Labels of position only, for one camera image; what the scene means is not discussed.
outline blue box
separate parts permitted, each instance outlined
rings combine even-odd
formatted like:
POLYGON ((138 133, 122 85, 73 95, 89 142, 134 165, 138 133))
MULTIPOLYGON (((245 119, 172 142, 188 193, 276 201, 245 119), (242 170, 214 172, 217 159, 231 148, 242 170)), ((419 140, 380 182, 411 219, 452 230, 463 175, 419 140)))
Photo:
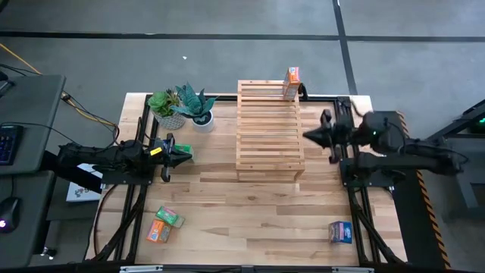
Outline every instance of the blue box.
POLYGON ((352 223, 336 221, 328 225, 328 231, 331 243, 352 243, 352 223))

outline yellow cable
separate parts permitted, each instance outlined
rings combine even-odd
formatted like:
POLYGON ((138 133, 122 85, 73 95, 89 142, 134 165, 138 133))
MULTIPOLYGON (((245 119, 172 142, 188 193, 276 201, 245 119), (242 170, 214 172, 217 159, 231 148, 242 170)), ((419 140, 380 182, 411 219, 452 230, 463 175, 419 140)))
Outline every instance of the yellow cable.
MULTIPOLYGON (((12 56, 14 56, 15 58, 17 58, 19 61, 23 62, 26 66, 30 67, 30 69, 32 69, 33 71, 35 71, 36 73, 38 74, 41 74, 40 71, 38 71, 35 67, 33 67, 32 65, 30 65, 28 62, 26 62, 25 60, 23 60, 19 55, 13 53, 10 49, 8 49, 8 47, 6 47, 5 45, 3 45, 2 43, 0 43, 0 47, 2 47, 6 52, 10 53, 12 56)), ((114 126, 115 124, 111 123, 111 122, 108 122, 108 121, 102 121, 102 120, 99 120, 98 118, 94 118, 90 115, 87 115, 85 112, 81 111, 80 109, 78 109, 78 107, 76 106, 76 104, 74 102, 72 102, 70 99, 67 100, 67 103, 69 103, 70 105, 72 105, 76 111, 78 113, 80 113, 83 117, 85 118, 88 118, 90 119, 91 121, 97 121, 97 122, 101 122, 103 124, 106 124, 106 125, 110 125, 110 126, 114 126)))

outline computer mouse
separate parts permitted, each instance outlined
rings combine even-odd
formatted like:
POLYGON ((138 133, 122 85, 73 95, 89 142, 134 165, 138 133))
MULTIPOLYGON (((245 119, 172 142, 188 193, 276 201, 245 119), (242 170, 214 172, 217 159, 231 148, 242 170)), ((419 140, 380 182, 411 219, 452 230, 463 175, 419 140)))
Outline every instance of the computer mouse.
POLYGON ((18 226, 20 198, 8 197, 0 202, 0 233, 10 233, 18 226))

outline keyboard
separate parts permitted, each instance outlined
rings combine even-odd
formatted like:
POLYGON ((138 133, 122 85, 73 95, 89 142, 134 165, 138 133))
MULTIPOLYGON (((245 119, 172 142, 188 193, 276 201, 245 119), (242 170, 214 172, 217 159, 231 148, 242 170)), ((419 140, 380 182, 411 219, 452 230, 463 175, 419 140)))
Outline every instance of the keyboard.
POLYGON ((0 127, 0 166, 14 164, 22 132, 23 127, 19 125, 0 127))

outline potted plant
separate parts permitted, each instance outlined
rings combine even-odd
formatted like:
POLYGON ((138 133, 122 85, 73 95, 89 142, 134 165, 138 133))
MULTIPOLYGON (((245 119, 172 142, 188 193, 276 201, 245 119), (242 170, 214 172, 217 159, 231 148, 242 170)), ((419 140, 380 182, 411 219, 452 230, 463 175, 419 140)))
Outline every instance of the potted plant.
POLYGON ((186 118, 192 118, 192 125, 199 133, 208 133, 214 128, 214 115, 212 106, 215 98, 205 99, 204 90, 197 96, 189 83, 181 88, 175 86, 177 95, 183 102, 183 106, 172 105, 170 109, 180 113, 186 118))
POLYGON ((177 94, 171 89, 154 93, 149 99, 149 106, 163 128, 176 130, 185 124, 185 118, 171 109, 171 106, 180 106, 177 94))

